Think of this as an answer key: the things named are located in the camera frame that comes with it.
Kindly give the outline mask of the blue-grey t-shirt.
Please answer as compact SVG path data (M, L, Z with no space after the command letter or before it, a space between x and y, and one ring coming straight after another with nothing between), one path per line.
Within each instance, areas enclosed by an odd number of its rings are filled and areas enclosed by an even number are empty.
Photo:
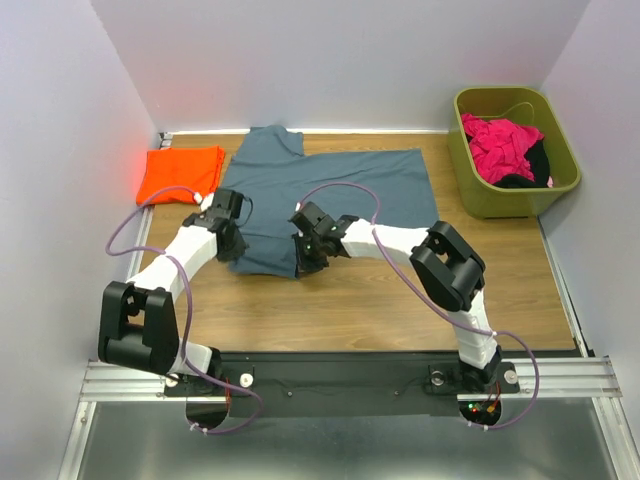
M248 248L228 265L236 274L295 278L289 219L304 196L333 218L350 214L401 228L429 227L439 218L420 150L308 155L302 134L281 126L252 128L221 185L253 202L241 217Z

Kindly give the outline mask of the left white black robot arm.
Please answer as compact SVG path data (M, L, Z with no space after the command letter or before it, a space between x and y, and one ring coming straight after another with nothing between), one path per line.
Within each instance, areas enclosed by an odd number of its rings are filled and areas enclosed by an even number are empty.
M123 250L153 252L146 268L126 281L110 282L102 297L98 357L108 364L175 379L188 375L199 393L225 387L220 352L188 340L193 320L190 280L212 260L239 259L246 251L238 220L252 200L234 190L205 197L185 187L199 210L186 217L164 249L140 246Z

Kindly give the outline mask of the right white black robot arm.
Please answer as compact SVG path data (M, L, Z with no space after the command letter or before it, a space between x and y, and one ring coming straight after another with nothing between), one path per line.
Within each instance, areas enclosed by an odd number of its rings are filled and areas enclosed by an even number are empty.
M354 215L332 218L313 202L299 204L290 222L298 267L316 272L330 257L380 259L453 326L464 388L480 392L496 381L501 350L484 302L486 265L447 222L430 227L382 225Z

